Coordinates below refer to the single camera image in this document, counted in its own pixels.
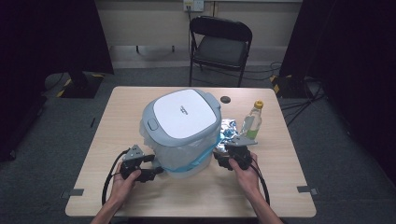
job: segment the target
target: finger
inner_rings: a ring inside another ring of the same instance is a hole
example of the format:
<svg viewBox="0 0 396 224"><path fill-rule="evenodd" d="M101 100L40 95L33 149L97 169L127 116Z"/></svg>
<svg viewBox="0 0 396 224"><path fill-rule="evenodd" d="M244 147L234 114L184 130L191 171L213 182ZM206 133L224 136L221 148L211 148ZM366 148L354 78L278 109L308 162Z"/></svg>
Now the finger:
<svg viewBox="0 0 396 224"><path fill-rule="evenodd" d="M253 160L257 161L257 155L255 153L250 152L250 156L253 158Z"/></svg>
<svg viewBox="0 0 396 224"><path fill-rule="evenodd" d="M135 170L135 171L131 172L131 174L128 176L126 181L134 182L141 174L142 174L141 170Z"/></svg>
<svg viewBox="0 0 396 224"><path fill-rule="evenodd" d="M114 174L113 183L115 183L116 181L119 181L119 180L123 180L122 175L120 173Z"/></svg>
<svg viewBox="0 0 396 224"><path fill-rule="evenodd" d="M232 167L237 173L239 173L239 172L242 171L241 167L239 167L239 164L238 164L238 162L237 162L236 160L230 158L230 159L228 159L228 163L230 163L231 167Z"/></svg>
<svg viewBox="0 0 396 224"><path fill-rule="evenodd" d="M120 172L121 164L122 164L122 161L120 161L119 164L117 164L116 173Z"/></svg>

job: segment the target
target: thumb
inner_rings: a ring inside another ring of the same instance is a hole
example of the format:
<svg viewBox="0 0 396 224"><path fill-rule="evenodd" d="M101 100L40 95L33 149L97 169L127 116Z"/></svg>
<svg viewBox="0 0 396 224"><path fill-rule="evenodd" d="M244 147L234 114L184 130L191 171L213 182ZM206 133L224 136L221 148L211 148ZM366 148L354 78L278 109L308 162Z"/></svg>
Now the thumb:
<svg viewBox="0 0 396 224"><path fill-rule="evenodd" d="M239 172L242 171L241 167L239 167L239 164L238 164L238 162L237 162L236 160L230 158L230 159L228 159L228 163L230 163L231 167L232 167L237 173L239 173Z"/></svg>

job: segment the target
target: yellow bottle cap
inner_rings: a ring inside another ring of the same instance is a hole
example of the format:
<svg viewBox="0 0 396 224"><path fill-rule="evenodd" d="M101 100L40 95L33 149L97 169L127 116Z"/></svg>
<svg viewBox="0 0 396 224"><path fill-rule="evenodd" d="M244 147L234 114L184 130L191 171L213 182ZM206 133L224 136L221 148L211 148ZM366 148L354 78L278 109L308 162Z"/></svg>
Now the yellow bottle cap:
<svg viewBox="0 0 396 224"><path fill-rule="evenodd" d="M264 103L261 100L254 102L254 107L261 109Z"/></svg>

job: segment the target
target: black curtain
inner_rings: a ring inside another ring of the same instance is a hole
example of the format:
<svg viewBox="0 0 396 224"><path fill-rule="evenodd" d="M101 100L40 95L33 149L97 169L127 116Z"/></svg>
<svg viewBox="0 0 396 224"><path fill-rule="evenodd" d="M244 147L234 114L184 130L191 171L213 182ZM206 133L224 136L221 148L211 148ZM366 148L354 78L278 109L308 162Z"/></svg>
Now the black curtain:
<svg viewBox="0 0 396 224"><path fill-rule="evenodd" d="M4 0L0 21L1 156L15 147L21 125L36 113L32 107L42 103L47 76L71 69L114 72L93 0Z"/></svg>
<svg viewBox="0 0 396 224"><path fill-rule="evenodd" d="M282 64L319 77L351 136L396 183L396 2L304 0Z"/></svg>

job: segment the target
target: plastic bottle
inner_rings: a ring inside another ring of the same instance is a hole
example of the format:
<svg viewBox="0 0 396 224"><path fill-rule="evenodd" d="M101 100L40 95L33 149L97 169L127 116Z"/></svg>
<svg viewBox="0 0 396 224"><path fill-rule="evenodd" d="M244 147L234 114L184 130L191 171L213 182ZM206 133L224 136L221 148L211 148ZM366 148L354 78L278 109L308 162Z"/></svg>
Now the plastic bottle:
<svg viewBox="0 0 396 224"><path fill-rule="evenodd" d="M262 124L262 106L263 102L261 100L254 103L250 113L244 119L240 133L241 136L245 136L252 140L256 138L260 125Z"/></svg>

